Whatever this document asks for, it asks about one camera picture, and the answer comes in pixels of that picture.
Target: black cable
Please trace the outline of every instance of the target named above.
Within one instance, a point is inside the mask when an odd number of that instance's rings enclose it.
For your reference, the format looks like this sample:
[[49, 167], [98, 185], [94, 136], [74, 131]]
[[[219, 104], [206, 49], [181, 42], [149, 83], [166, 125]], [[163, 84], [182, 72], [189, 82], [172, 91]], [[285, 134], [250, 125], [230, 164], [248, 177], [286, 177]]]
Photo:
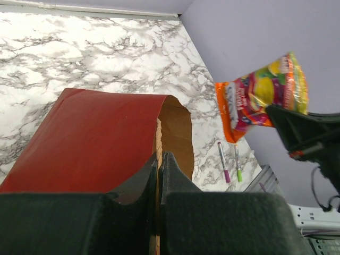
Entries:
[[318, 197], [317, 197], [317, 195], [316, 195], [316, 193], [315, 193], [315, 188], [314, 188], [314, 176], [315, 176], [315, 172], [316, 172], [317, 169], [320, 169], [320, 166], [315, 167], [315, 168], [313, 169], [313, 171], [312, 171], [312, 193], [313, 193], [313, 196], [314, 196], [316, 202], [317, 202], [318, 205], [322, 208], [322, 210], [323, 210], [324, 212], [328, 212], [328, 211], [331, 211], [331, 210], [333, 209], [333, 206], [332, 206], [332, 201], [333, 201], [333, 199], [335, 199], [335, 198], [340, 198], [340, 195], [334, 195], [334, 196], [332, 196], [332, 197], [328, 200], [328, 207], [324, 206], [323, 204], [321, 204], [321, 203], [319, 202], [319, 199], [318, 199]]

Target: pink marker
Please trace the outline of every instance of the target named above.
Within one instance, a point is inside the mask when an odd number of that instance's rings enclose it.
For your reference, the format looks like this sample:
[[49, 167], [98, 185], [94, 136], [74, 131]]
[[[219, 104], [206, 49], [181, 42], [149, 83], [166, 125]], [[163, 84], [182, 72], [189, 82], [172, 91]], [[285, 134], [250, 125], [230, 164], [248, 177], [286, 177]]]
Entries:
[[221, 161], [222, 161], [222, 166], [223, 166], [223, 172], [224, 172], [224, 176], [225, 176], [225, 181], [227, 183], [230, 182], [230, 176], [229, 176], [229, 171], [227, 170], [226, 164], [225, 164], [225, 157], [224, 157], [224, 151], [223, 151], [223, 147], [222, 147], [222, 143], [218, 142], [218, 151], [219, 151], [219, 155], [221, 157]]

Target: black foam pad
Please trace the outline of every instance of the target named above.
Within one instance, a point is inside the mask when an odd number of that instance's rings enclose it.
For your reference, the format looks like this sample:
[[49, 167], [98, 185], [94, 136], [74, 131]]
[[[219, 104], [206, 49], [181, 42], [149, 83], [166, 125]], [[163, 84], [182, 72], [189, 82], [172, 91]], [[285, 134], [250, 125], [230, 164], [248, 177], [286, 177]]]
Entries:
[[308, 254], [287, 203], [276, 195], [170, 193], [165, 215], [166, 254]]

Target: colorful snack bag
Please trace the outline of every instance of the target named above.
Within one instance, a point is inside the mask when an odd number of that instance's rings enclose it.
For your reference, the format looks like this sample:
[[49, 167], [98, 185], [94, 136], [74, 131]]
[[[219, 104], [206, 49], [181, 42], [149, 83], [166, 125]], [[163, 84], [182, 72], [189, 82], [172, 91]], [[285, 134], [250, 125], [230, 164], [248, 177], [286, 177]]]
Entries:
[[217, 102], [228, 142], [236, 143], [252, 125], [273, 126], [271, 104], [307, 114], [308, 86], [292, 52], [233, 82], [215, 84]]

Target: white plastic part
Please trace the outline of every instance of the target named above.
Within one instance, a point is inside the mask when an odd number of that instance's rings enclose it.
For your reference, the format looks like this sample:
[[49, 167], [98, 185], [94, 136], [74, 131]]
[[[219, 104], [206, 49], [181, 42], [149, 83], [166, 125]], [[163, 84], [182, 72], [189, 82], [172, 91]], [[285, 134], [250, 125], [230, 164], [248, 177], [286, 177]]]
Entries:
[[288, 205], [297, 228], [303, 231], [340, 231], [340, 213], [337, 210], [324, 212], [321, 208]]

